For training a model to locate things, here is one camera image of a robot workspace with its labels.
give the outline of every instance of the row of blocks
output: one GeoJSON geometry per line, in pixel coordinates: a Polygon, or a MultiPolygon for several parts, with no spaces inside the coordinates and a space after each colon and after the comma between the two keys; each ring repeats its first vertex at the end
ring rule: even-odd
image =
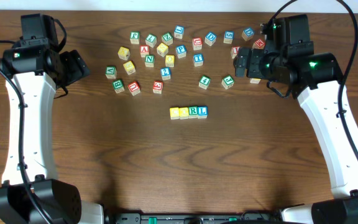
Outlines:
{"type": "MultiPolygon", "coordinates": [[[[184,27],[176,26],[175,30],[173,31],[173,36],[175,38],[182,39],[184,33],[185,33],[184,27]]],[[[241,36],[245,41],[247,41],[247,40],[250,40],[251,38],[253,38],[254,34],[255,34],[254,30],[249,27],[242,31],[241,36]]],[[[217,37],[216,34],[214,34],[213,32],[209,32],[205,36],[205,43],[208,44],[209,46],[212,46],[216,41],[216,37],[217,37]]],[[[129,39],[132,44],[140,44],[140,33],[137,31],[131,32],[131,36],[129,37],[129,39]]],[[[173,43],[173,37],[172,37],[171,33],[169,33],[169,32],[167,32],[166,34],[161,36],[161,39],[162,39],[162,42],[166,45],[171,45],[173,43]]],[[[233,39],[234,39],[234,31],[225,31],[223,42],[225,44],[231,44],[233,39]]],[[[153,34],[149,34],[146,37],[145,41],[146,41],[147,45],[149,45],[150,47],[154,47],[155,44],[157,43],[157,36],[155,36],[153,34]]],[[[196,40],[193,39],[193,45],[194,44],[202,45],[201,38],[196,38],[196,40]]]]}
{"type": "Polygon", "coordinates": [[[206,106],[189,106],[183,108],[170,108],[171,119],[203,119],[208,116],[208,107],[206,106]]]}
{"type": "MultiPolygon", "coordinates": [[[[122,80],[114,81],[112,83],[112,87],[114,88],[114,91],[116,93],[121,93],[121,92],[123,92],[125,90],[122,80]]],[[[158,94],[162,94],[162,87],[163,87],[163,82],[154,81],[153,92],[158,93],[158,94]]],[[[128,85],[128,89],[129,89],[130,93],[132,94],[132,96],[140,93],[140,86],[136,81],[130,83],[128,85]]]]}

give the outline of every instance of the wooden table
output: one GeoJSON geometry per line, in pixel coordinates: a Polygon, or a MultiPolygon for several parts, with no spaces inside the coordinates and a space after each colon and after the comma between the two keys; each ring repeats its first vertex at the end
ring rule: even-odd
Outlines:
{"type": "MultiPolygon", "coordinates": [[[[36,12],[0,11],[0,39],[18,39],[20,16],[31,13],[36,12]]],[[[77,49],[91,70],[53,106],[60,180],[77,186],[82,199],[145,213],[239,213],[332,198],[321,149],[298,102],[283,100],[265,82],[253,85],[248,78],[235,78],[229,90],[221,86],[222,77],[234,76],[231,47],[252,46],[241,38],[242,29],[259,32],[272,13],[43,13],[60,19],[68,32],[65,50],[77,49]],[[185,26],[185,36],[175,39],[169,51],[185,44],[188,55],[177,59],[172,79],[156,95],[152,83],[160,79],[164,59],[153,48],[155,67],[146,68],[129,34],[140,31],[143,44],[152,33],[160,43],[177,24],[185,26]],[[233,44],[223,44],[225,30],[235,32],[233,44]],[[194,67],[191,38],[204,38],[209,31],[218,40],[203,46],[204,65],[194,67]],[[131,50],[134,75],[122,67],[120,46],[131,50]],[[115,94],[104,75],[107,65],[117,67],[125,84],[137,80],[142,93],[133,97],[126,88],[115,94]],[[198,87],[202,75],[212,78],[208,90],[198,87]],[[208,118],[170,120],[170,107],[190,105],[208,106],[208,118]]],[[[332,52],[344,70],[353,42],[349,16],[310,14],[309,21],[315,52],[332,52]]],[[[0,57],[9,47],[0,44],[0,57]]],[[[9,137],[4,84],[0,77],[0,183],[9,137]]],[[[358,51],[347,88],[358,124],[358,51]]]]}

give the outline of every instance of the yellow block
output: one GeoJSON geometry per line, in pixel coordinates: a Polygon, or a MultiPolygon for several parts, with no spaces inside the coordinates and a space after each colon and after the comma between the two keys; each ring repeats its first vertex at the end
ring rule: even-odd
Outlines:
{"type": "Polygon", "coordinates": [[[189,108],[179,108],[180,119],[189,118],[189,108]]]}
{"type": "Polygon", "coordinates": [[[165,56],[165,66],[173,67],[174,64],[175,64],[175,56],[174,55],[165,56]]]}
{"type": "Polygon", "coordinates": [[[131,61],[129,61],[124,64],[124,68],[125,68],[125,71],[128,72],[128,71],[131,71],[132,69],[134,69],[135,65],[131,61]]]}
{"type": "Polygon", "coordinates": [[[118,51],[118,55],[126,57],[128,52],[129,52],[129,49],[127,49],[125,47],[120,47],[119,51],[118,51]]]}
{"type": "Polygon", "coordinates": [[[171,114],[171,119],[178,119],[179,118],[179,108],[170,108],[169,112],[171,114]]]}
{"type": "Polygon", "coordinates": [[[168,46],[164,43],[161,43],[158,47],[157,50],[160,50],[161,52],[165,52],[166,50],[168,50],[168,46]]]}

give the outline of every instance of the cable clip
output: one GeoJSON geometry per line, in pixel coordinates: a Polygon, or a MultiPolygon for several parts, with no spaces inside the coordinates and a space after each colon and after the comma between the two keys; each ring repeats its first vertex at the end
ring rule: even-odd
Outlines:
{"type": "Polygon", "coordinates": [[[342,111],[340,111],[340,112],[338,112],[338,113],[336,113],[336,118],[339,118],[340,117],[340,115],[339,114],[343,114],[343,115],[345,115],[346,114],[346,110],[342,110],[342,111]]]}

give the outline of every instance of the green block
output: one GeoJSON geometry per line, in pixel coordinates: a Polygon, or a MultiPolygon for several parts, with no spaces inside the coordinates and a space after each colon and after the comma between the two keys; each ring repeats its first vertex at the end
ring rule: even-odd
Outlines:
{"type": "Polygon", "coordinates": [[[153,42],[157,39],[156,36],[154,36],[153,34],[149,34],[146,38],[147,41],[153,42]]]}
{"type": "Polygon", "coordinates": [[[230,75],[224,77],[223,81],[226,83],[226,85],[234,84],[234,79],[230,75]]]}
{"type": "Polygon", "coordinates": [[[189,115],[197,115],[197,107],[196,106],[189,107],[189,115]]]}
{"type": "Polygon", "coordinates": [[[146,55],[145,62],[154,63],[154,55],[146,55]]]}
{"type": "Polygon", "coordinates": [[[131,39],[139,39],[140,33],[139,32],[131,32],[131,39]]]}
{"type": "Polygon", "coordinates": [[[149,218],[149,224],[157,224],[157,218],[150,217],[149,218]]]}
{"type": "Polygon", "coordinates": [[[165,41],[168,41],[168,40],[170,40],[170,39],[173,39],[172,35],[171,35],[169,32],[167,32],[166,34],[164,34],[164,35],[162,36],[162,38],[163,38],[165,41]]]}
{"type": "Polygon", "coordinates": [[[206,77],[205,75],[203,75],[200,79],[200,83],[204,84],[204,85],[209,85],[210,81],[211,81],[211,79],[206,77]]]}
{"type": "Polygon", "coordinates": [[[106,75],[115,75],[116,68],[114,66],[107,66],[106,67],[106,75]]]}
{"type": "Polygon", "coordinates": [[[122,84],[121,80],[116,80],[112,83],[112,86],[114,87],[115,90],[117,90],[118,88],[124,87],[124,84],[122,84]]]}

